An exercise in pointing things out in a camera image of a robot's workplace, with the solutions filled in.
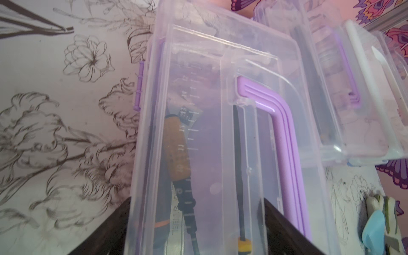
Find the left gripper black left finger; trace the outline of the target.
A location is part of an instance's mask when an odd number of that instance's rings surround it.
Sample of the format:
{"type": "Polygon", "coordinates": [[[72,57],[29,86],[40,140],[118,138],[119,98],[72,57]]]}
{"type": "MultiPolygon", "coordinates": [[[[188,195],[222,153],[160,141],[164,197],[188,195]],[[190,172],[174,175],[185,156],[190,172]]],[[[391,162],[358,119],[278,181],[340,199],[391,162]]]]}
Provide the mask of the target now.
{"type": "Polygon", "coordinates": [[[114,212],[69,255],[122,255],[129,220],[131,198],[114,212]]]}

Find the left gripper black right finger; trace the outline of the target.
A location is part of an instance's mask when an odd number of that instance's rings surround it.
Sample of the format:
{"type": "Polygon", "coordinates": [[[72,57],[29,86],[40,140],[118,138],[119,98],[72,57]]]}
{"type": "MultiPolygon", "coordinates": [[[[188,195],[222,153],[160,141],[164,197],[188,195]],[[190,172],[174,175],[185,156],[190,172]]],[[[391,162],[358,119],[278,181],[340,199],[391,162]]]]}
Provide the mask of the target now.
{"type": "Polygon", "coordinates": [[[267,199],[265,225],[269,255],[322,255],[267,199]]]}

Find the purple toolbox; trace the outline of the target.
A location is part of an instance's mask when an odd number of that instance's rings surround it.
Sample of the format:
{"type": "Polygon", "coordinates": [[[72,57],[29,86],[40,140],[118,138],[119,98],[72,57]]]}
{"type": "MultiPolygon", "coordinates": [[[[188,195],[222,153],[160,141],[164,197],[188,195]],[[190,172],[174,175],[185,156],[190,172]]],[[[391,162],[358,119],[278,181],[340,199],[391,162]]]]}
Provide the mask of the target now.
{"type": "Polygon", "coordinates": [[[184,127],[199,255],[268,254],[264,199],[340,254],[294,39],[206,1],[160,1],[144,75],[125,254],[194,255],[173,183],[169,238],[153,248],[169,114],[184,127]]]}
{"type": "Polygon", "coordinates": [[[348,20],[334,6],[316,1],[262,1],[255,20],[299,47],[323,162],[385,155],[379,114],[344,28],[348,20]]]}

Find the blue white toolbox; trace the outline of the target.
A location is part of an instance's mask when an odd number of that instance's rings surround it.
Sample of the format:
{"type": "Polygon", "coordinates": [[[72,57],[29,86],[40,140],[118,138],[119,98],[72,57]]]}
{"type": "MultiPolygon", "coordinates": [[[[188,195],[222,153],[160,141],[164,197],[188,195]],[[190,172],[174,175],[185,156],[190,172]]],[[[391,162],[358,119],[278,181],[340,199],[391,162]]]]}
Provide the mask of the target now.
{"type": "Polygon", "coordinates": [[[368,32],[353,21],[346,21],[344,28],[350,38],[370,98],[379,114],[387,152],[379,157],[354,157],[352,166],[381,165],[408,155],[408,89],[398,67],[407,71],[404,60],[395,59],[384,35],[379,31],[368,32]]]}

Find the white clear-lid toolbox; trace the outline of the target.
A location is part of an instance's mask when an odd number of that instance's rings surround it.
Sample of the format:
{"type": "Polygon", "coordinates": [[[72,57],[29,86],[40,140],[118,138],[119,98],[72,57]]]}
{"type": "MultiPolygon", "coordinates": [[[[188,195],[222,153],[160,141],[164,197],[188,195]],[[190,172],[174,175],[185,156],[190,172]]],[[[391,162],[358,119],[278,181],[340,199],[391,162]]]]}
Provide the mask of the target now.
{"type": "Polygon", "coordinates": [[[380,62],[401,119],[407,119],[408,64],[404,56],[398,52],[398,47],[392,45],[391,39],[386,39],[386,36],[380,31],[374,31],[373,35],[379,41],[379,46],[373,46],[374,56],[380,62]]]}

